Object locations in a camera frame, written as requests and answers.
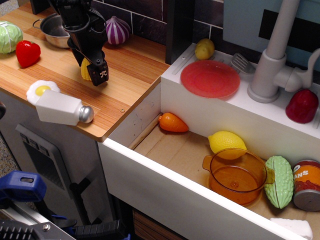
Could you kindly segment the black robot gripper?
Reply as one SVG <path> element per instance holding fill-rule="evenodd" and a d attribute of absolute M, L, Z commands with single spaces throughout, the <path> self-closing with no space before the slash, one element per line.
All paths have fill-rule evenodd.
<path fill-rule="evenodd" d="M 102 47 L 107 41 L 106 21 L 98 11 L 80 14 L 68 13 L 62 16 L 63 28 L 69 33 L 68 46 L 79 67 L 86 58 L 86 67 L 94 86 L 109 80 L 109 68 Z"/>

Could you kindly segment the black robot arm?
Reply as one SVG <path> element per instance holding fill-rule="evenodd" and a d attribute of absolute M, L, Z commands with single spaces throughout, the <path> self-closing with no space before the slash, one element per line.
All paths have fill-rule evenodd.
<path fill-rule="evenodd" d="M 90 0 L 50 0 L 50 5 L 61 16 L 62 27 L 69 34 L 67 41 L 81 66 L 86 67 L 94 86 L 109 80 L 109 68 L 103 46 L 108 41 L 105 18 L 93 7 Z"/>

